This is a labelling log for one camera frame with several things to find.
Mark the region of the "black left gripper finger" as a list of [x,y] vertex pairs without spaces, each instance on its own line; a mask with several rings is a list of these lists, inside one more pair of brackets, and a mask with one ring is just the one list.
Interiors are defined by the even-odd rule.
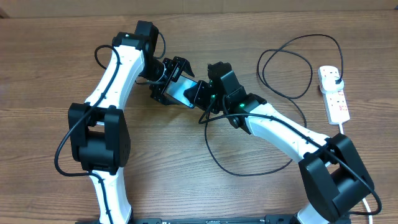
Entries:
[[173,105],[174,102],[164,95],[165,85],[150,85],[149,89],[152,91],[150,97],[163,105]]
[[171,71],[170,80],[172,82],[177,82],[182,72],[185,72],[188,76],[191,77],[195,76],[192,71],[190,62],[185,58],[175,56],[169,64],[169,69]]

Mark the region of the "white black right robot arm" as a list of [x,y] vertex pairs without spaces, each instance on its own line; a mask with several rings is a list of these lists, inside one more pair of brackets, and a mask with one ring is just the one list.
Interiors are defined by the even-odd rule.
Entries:
[[311,131],[280,114],[265,99],[246,93],[229,63],[208,65],[208,82],[200,80],[183,95],[204,110],[200,122],[227,118],[234,128],[269,141],[295,161],[308,198],[308,205],[292,216],[290,223],[337,223],[349,215],[369,194],[380,198],[353,142],[344,134],[332,138]]

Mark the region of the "black Galaxy smartphone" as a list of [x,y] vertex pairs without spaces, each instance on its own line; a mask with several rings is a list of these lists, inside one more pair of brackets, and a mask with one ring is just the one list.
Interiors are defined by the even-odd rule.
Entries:
[[165,89],[165,95],[176,104],[194,108],[194,104],[184,96],[184,91],[194,87],[196,84],[196,81],[181,75],[176,82],[171,81],[169,83],[168,87]]

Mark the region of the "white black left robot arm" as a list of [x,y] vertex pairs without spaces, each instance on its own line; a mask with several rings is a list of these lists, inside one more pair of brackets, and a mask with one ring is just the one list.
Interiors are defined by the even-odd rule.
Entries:
[[154,55],[158,28],[152,22],[138,21],[134,33],[119,32],[112,40],[111,60],[94,92],[84,103],[68,110],[72,157],[81,164],[82,176],[95,186],[100,215],[97,223],[132,223],[132,207],[124,185],[124,166],[131,151],[131,139],[124,117],[127,99],[137,78],[149,85],[151,98],[163,105],[193,102],[184,96],[194,86],[189,61]]

